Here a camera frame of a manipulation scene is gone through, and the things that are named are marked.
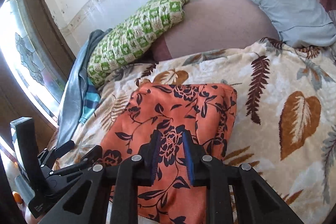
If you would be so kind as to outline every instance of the orange object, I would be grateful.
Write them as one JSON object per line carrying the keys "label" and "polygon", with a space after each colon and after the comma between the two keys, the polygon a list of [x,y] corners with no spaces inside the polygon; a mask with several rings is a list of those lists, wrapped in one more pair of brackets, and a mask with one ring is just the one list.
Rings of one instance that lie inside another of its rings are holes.
{"label": "orange object", "polygon": [[153,161],[152,187],[138,188],[138,213],[164,224],[201,223],[206,188],[188,181],[182,134],[208,154],[224,159],[236,115],[236,91],[224,84],[158,85],[147,83],[132,93],[124,112],[101,142],[106,166],[135,155],[159,131],[159,156]]}
{"label": "orange object", "polygon": [[15,200],[16,203],[23,204],[23,199],[22,199],[22,197],[20,196],[19,193],[13,192],[12,194],[13,194],[13,197],[14,197],[14,200]]}

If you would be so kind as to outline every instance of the gray garment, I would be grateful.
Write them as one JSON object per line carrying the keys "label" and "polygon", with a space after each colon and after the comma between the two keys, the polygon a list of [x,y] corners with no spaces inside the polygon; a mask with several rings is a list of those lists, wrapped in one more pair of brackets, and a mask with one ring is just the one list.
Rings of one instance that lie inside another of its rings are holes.
{"label": "gray garment", "polygon": [[57,147],[60,147],[62,144],[71,140],[79,124],[88,86],[86,72],[87,63],[95,47],[110,31],[111,29],[108,29],[106,32],[103,32],[102,30],[95,30],[92,32],[77,55],[59,106]]}

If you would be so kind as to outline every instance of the orange floral fabric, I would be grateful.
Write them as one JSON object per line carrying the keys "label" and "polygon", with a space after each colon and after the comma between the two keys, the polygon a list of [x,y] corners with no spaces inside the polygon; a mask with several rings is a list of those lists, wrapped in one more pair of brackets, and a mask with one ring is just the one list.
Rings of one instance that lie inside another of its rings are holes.
{"label": "orange floral fabric", "polygon": [[101,142],[105,165],[135,155],[160,132],[152,187],[139,187],[138,213],[160,223],[198,224],[205,217],[206,189],[188,181],[182,134],[190,131],[205,151],[224,159],[236,115],[237,93],[224,84],[144,84]]}

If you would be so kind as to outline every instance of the red fabric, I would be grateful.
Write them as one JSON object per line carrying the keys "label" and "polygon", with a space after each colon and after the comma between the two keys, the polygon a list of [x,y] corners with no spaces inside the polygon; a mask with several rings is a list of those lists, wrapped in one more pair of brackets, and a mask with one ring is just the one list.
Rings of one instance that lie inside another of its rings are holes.
{"label": "red fabric", "polygon": [[116,165],[135,155],[159,131],[161,143],[152,187],[139,187],[138,213],[160,223],[201,223],[205,217],[206,189],[188,181],[182,135],[208,154],[223,159],[236,115],[236,91],[224,84],[156,85],[135,91],[101,146],[102,163]]}

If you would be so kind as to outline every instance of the silver screw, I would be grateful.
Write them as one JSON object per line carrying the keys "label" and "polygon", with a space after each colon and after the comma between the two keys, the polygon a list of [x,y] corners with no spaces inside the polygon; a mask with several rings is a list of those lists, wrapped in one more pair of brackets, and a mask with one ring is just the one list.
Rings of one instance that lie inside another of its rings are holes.
{"label": "silver screw", "polygon": [[142,159],[141,155],[134,155],[134,156],[132,156],[132,160],[133,161],[139,161],[141,159]]}
{"label": "silver screw", "polygon": [[249,170],[251,170],[251,165],[249,165],[249,164],[242,164],[241,165],[241,168],[244,170],[244,171],[249,171]]}
{"label": "silver screw", "polygon": [[212,161],[212,156],[210,156],[210,155],[204,155],[202,157],[202,160],[204,160],[204,161]]}
{"label": "silver screw", "polygon": [[94,172],[99,172],[99,171],[103,170],[103,166],[101,164],[97,164],[92,168],[92,170]]}

